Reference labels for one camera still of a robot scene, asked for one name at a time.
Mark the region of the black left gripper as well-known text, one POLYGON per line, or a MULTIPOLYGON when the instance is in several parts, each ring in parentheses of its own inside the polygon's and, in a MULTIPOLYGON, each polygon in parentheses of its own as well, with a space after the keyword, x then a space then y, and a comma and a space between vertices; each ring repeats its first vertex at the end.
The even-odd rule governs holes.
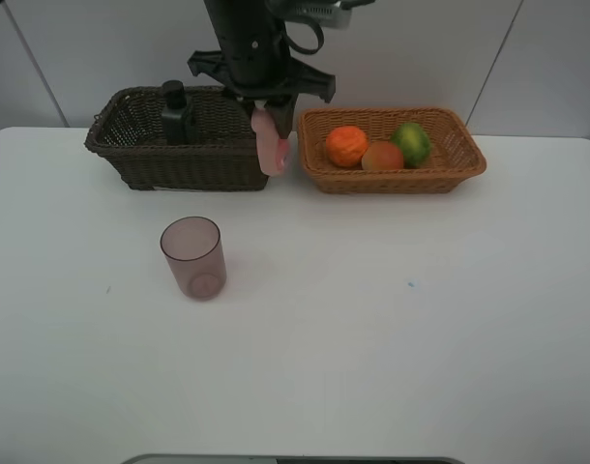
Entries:
POLYGON ((293 130, 297 100, 273 98, 307 94, 332 100, 336 78, 291 56, 294 42, 283 20, 220 20, 214 31, 220 48, 194 52, 188 60, 192 74, 206 74, 245 99, 269 100, 268 113, 280 139, 293 130))

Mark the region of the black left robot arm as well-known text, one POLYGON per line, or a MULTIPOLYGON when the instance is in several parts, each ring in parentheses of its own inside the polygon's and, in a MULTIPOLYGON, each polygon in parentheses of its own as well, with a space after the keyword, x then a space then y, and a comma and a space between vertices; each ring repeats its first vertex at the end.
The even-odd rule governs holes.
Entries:
POLYGON ((336 78, 291 56, 302 48, 285 23, 299 18, 288 16, 281 2, 214 0, 205 7, 220 48, 194 52, 188 60, 193 75, 212 77, 248 115, 260 103, 283 139, 292 131, 300 95, 332 100, 336 78))

